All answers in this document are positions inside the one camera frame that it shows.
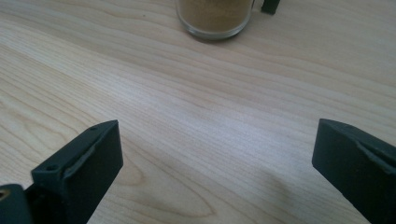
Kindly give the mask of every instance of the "light wooden surface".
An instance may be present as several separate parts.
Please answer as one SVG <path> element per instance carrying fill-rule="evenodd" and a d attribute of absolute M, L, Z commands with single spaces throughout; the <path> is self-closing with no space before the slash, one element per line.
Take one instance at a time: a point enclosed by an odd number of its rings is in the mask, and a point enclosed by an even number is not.
<path fill-rule="evenodd" d="M 396 145 L 396 2 L 261 4 L 205 42 L 173 0 L 0 0 L 0 185 L 118 119 L 90 223 L 368 223 L 311 157 L 319 118 Z"/>

